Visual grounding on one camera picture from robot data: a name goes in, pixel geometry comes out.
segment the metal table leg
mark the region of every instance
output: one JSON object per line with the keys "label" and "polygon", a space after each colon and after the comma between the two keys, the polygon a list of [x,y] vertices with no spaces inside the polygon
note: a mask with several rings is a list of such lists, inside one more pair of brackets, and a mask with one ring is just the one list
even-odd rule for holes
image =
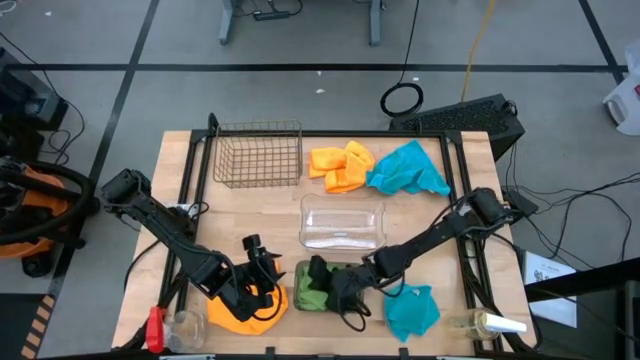
{"label": "metal table leg", "polygon": [[382,0],[371,0],[371,8],[369,9],[369,18],[371,23],[371,41],[369,45],[380,45],[380,9]]}
{"label": "metal table leg", "polygon": [[235,5],[235,0],[222,0],[222,20],[220,21],[220,34],[218,35],[218,40],[220,40],[220,44],[222,45],[226,45],[229,40]]}

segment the orange vacuum cleaner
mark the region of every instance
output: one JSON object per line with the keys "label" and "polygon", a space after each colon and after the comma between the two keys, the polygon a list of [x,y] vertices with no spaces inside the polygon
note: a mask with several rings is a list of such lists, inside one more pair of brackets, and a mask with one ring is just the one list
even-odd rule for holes
{"label": "orange vacuum cleaner", "polygon": [[[65,189],[60,178],[77,184],[80,192]],[[48,274],[56,243],[85,245],[69,229],[100,209],[94,190],[87,177],[65,167],[0,158],[0,259],[20,258],[31,277]]]}

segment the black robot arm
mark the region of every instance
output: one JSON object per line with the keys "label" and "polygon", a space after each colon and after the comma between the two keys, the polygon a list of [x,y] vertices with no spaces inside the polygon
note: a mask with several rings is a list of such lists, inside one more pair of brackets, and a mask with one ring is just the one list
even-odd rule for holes
{"label": "black robot arm", "polygon": [[[449,214],[436,221],[449,209]],[[424,232],[401,245],[385,246],[362,258],[362,265],[329,272],[320,256],[313,256],[309,266],[311,287],[329,294],[327,307],[342,313],[353,309],[360,291],[381,289],[398,279],[413,260],[445,241],[456,237],[485,239],[503,225],[513,221],[512,211],[500,203],[493,190],[478,188],[445,208]]]}
{"label": "black robot arm", "polygon": [[167,208],[154,199],[149,179],[137,170],[125,169],[110,180],[102,187],[102,199],[107,212],[126,214],[155,235],[180,259],[189,281],[208,298],[219,296],[238,320],[246,321],[273,305],[268,293],[282,276],[273,260],[279,255],[261,247],[258,235],[243,239],[249,262],[233,265],[221,252],[194,244],[195,224],[187,211]]}

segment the clear plastic container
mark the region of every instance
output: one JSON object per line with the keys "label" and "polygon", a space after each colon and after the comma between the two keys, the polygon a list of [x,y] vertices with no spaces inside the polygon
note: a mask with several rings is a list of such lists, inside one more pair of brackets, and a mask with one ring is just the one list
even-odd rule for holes
{"label": "clear plastic container", "polygon": [[366,252],[386,242],[380,198],[309,194],[301,210],[300,242],[308,249]]}
{"label": "clear plastic container", "polygon": [[171,319],[165,320],[164,324],[166,347],[174,352],[197,352],[207,338],[207,319],[204,314],[178,311]]}

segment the wooden tabletop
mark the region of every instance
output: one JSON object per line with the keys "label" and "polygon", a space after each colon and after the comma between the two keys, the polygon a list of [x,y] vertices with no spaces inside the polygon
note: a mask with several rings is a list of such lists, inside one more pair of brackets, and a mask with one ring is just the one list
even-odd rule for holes
{"label": "wooden tabletop", "polygon": [[[166,132],[162,141],[158,163],[152,181],[152,194],[165,204],[178,199],[190,132]],[[197,242],[222,251],[234,263],[246,262],[241,239],[260,234],[262,244],[272,253],[282,254],[280,266],[287,275],[281,284],[287,287],[292,301],[294,268],[299,261],[308,260],[311,253],[299,242],[300,200],[306,194],[326,195],[323,179],[308,179],[309,151],[318,147],[344,147],[348,140],[366,146],[376,159],[381,159],[408,138],[303,138],[304,172],[300,184],[294,187],[230,189],[213,181],[213,157],[207,174],[204,200],[210,210],[202,215]],[[444,174],[440,145],[436,139],[419,140],[430,155],[436,168]],[[489,187],[500,197],[500,185],[486,133],[463,133],[464,150],[472,187]],[[189,193],[195,193],[195,181],[201,149]],[[458,177],[455,149],[450,146],[452,167],[456,176],[458,194],[462,194]],[[377,190],[361,188],[351,196],[379,196],[385,203],[384,229],[387,244],[403,243],[425,230],[433,218],[448,205],[448,199],[428,193],[409,195],[399,192],[383,197]],[[511,238],[508,227],[499,233]],[[141,231],[136,254],[149,246],[155,238]],[[533,345],[536,341],[527,305],[518,262],[513,250],[497,240],[488,240],[485,254],[490,273],[493,295],[505,316],[524,322],[528,331],[522,337]],[[131,273],[124,295],[120,318],[113,345],[125,343],[142,325],[149,308],[156,304],[164,271],[167,250],[158,246],[144,256]],[[360,254],[323,254],[329,261],[358,262]],[[293,304],[282,320],[262,336],[243,336],[220,327],[208,327],[208,339],[202,352],[262,354],[265,347],[274,346],[278,354],[342,354],[342,355],[397,355],[399,347],[407,347],[414,355],[471,355],[472,342],[452,337],[446,326],[447,318],[466,309],[463,282],[455,242],[448,241],[416,259],[406,272],[407,283],[431,285],[432,294],[440,309],[440,321],[422,337],[411,336],[405,344],[394,338],[383,318],[382,294],[365,292],[365,302],[372,311],[367,329],[357,333],[349,329],[334,313],[298,311]],[[206,297],[189,286],[187,308],[206,312]]]}

